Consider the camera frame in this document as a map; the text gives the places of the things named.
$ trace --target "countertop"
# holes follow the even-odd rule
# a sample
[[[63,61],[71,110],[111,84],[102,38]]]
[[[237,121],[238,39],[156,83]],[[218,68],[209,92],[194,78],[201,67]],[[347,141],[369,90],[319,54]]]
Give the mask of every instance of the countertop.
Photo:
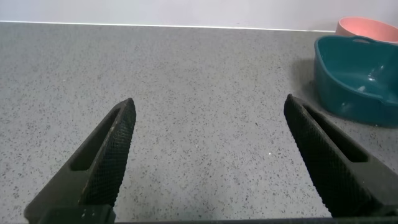
[[[329,217],[283,115],[289,93],[319,107],[313,43],[325,34],[1,23],[1,223],[26,222],[25,206],[129,97],[117,221]],[[397,172],[397,130],[326,115]]]

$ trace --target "bowl handle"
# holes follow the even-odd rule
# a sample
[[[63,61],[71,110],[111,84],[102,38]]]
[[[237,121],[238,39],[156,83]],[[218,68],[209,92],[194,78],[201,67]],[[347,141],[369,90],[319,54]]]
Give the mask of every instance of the bowl handle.
[[[362,42],[362,43],[367,43],[367,44],[370,44],[370,43],[378,43],[378,41],[376,41],[376,40],[373,40],[373,39],[371,39],[371,38],[369,38],[369,37],[363,37],[363,36],[353,36],[353,37],[350,37],[350,39],[352,40],[352,41],[355,41],[355,42]]]

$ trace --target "teal bowl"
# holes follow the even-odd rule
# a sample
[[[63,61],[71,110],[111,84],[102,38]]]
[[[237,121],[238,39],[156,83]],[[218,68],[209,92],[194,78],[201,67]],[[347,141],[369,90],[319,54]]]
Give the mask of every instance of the teal bowl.
[[[398,46],[367,37],[315,41],[315,83],[322,106],[343,118],[398,127]]]

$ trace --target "white wall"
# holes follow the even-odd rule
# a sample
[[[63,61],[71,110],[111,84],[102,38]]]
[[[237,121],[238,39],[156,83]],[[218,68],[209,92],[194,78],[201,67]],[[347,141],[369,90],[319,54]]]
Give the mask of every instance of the white wall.
[[[344,16],[398,26],[398,0],[0,0],[0,21],[334,30]]]

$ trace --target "bowl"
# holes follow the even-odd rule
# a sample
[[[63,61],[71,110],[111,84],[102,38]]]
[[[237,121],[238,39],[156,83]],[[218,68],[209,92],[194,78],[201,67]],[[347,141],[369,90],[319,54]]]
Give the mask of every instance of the bowl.
[[[322,106],[338,116],[398,127],[398,45],[331,35],[315,41]]]
[[[373,19],[345,17],[338,21],[336,35],[361,35],[374,40],[398,44],[398,28]]]

